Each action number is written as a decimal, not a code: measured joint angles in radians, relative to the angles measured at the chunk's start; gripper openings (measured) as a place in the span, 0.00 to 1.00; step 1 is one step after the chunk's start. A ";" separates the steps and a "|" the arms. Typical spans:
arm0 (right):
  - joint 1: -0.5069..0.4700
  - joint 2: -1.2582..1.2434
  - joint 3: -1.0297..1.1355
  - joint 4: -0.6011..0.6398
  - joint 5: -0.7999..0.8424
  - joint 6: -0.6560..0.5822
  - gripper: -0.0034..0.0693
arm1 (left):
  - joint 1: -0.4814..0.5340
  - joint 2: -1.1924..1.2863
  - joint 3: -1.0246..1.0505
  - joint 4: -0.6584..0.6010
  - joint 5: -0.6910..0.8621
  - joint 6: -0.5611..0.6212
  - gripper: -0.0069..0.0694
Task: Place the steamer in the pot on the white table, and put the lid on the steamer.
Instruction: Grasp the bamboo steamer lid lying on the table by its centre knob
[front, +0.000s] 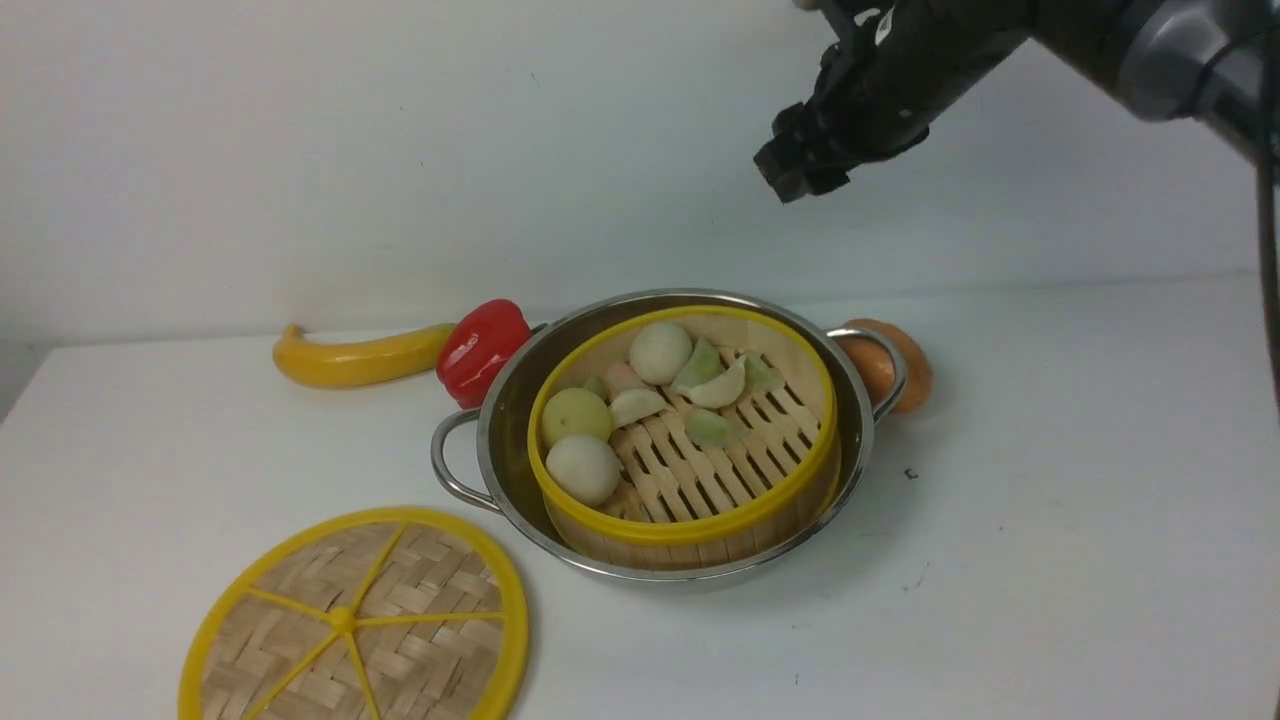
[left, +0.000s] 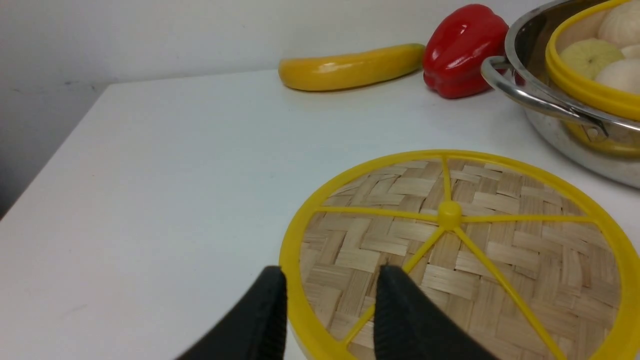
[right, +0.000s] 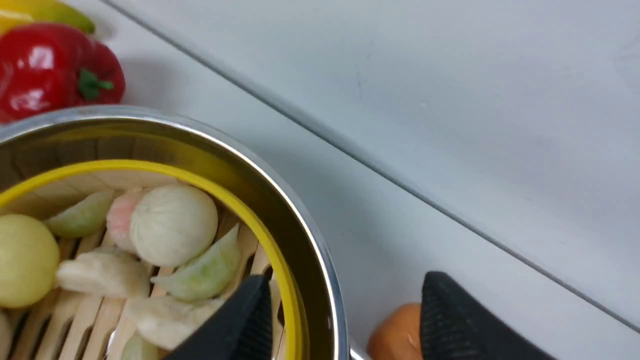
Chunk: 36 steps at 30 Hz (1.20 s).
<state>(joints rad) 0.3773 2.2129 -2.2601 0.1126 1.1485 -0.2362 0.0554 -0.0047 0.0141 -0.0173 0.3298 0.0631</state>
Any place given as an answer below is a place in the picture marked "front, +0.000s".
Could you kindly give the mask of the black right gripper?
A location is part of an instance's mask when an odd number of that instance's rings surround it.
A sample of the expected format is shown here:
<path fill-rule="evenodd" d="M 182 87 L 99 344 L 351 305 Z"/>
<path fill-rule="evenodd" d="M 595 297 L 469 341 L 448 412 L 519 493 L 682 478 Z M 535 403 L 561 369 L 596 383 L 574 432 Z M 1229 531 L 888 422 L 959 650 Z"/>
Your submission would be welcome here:
<path fill-rule="evenodd" d="M 815 82 L 815 109 L 780 111 L 753 156 L 782 204 L 849 182 L 850 161 L 886 161 L 1029 36 L 1033 1 L 818 1 L 837 35 Z"/>

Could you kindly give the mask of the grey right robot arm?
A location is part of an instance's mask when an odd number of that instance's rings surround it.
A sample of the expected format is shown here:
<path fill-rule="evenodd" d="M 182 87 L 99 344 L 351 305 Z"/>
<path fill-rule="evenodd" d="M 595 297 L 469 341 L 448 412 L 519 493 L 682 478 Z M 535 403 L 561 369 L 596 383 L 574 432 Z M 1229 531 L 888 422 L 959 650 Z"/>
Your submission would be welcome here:
<path fill-rule="evenodd" d="M 1025 41 L 1146 122 L 1194 118 L 1257 158 L 1271 1 L 820 1 L 836 42 L 754 163 L 782 202 L 888 161 Z"/>

